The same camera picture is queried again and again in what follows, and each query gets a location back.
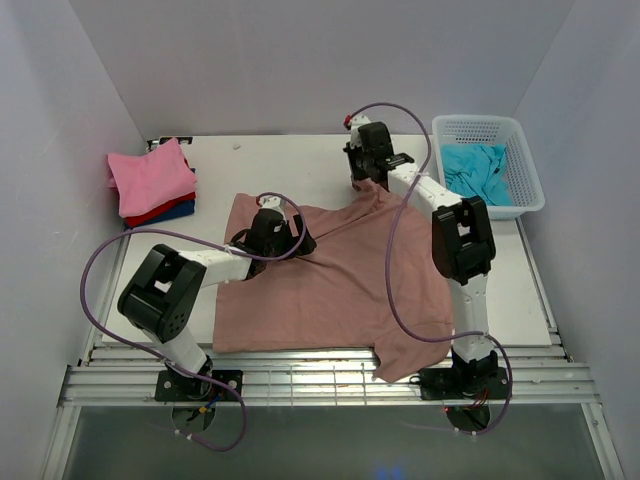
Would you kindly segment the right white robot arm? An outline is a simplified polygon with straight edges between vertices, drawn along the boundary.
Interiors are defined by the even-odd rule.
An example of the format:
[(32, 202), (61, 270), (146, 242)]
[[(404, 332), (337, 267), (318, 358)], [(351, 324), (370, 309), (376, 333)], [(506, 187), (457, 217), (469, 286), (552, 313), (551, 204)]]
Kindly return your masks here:
[(496, 246), (486, 204), (448, 190), (412, 157), (395, 152), (384, 123), (353, 114), (344, 125), (353, 179), (371, 180), (400, 196), (398, 214), (413, 206), (431, 222), (432, 260), (449, 284), (454, 331), (442, 339), (451, 346), (451, 367), (424, 375), (422, 387), (439, 396), (474, 397), (504, 372), (488, 325), (486, 288)]

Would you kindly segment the dusty pink t shirt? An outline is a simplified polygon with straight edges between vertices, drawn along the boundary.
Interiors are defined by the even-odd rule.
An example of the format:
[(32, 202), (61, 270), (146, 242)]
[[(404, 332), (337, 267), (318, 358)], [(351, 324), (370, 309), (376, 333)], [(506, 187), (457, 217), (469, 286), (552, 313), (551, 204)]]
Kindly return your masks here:
[(451, 296), (430, 221), (412, 206), (398, 214), (400, 197), (370, 181), (360, 188), (342, 209), (303, 207), (312, 254), (219, 286), (215, 352), (371, 348), (386, 382), (447, 356)]

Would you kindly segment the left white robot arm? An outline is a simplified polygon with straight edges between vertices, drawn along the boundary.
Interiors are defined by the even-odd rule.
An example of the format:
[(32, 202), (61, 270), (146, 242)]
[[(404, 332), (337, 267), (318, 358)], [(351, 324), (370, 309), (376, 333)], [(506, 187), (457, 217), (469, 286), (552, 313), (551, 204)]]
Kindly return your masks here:
[(121, 293), (118, 312), (168, 359), (169, 382), (188, 398), (201, 399), (212, 387), (212, 361), (187, 327), (200, 290), (252, 279), (271, 258), (312, 253), (316, 242), (303, 216), (296, 214), (293, 220), (297, 235), (282, 208), (262, 207), (251, 226), (220, 250), (178, 251), (158, 244)]

